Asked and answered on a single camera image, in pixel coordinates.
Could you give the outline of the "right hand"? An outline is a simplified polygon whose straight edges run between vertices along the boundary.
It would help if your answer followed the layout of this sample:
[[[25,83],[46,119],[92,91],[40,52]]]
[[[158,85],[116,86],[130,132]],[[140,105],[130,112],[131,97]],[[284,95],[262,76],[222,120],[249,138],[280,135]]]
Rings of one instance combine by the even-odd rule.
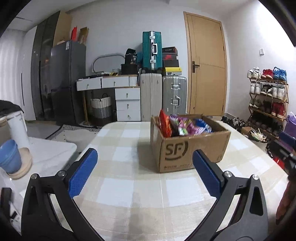
[[[295,182],[289,181],[283,197],[279,203],[276,211],[276,224],[278,225],[280,221],[285,216],[287,210],[289,209],[291,202],[295,199]]]

